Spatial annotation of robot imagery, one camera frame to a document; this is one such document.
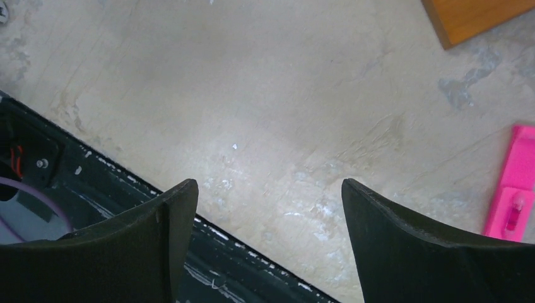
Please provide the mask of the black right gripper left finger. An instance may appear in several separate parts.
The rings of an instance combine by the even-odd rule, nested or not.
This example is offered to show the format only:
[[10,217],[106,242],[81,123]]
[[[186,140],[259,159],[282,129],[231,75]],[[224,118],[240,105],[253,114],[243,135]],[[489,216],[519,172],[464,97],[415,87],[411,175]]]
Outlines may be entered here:
[[1,246],[1,301],[175,302],[198,196],[187,179],[60,239]]

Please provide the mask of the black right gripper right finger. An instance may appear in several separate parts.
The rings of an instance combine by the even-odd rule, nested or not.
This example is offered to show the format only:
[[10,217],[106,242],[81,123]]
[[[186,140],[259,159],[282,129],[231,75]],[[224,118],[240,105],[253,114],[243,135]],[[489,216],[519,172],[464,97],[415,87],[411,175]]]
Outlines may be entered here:
[[341,197],[366,302],[533,302],[534,246],[426,217],[345,179]]

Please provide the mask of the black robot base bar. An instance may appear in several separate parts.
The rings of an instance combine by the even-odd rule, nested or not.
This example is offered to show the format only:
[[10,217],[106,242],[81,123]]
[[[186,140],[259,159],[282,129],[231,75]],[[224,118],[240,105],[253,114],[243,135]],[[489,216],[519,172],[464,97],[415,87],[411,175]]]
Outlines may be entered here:
[[332,302],[1,94],[2,302]]

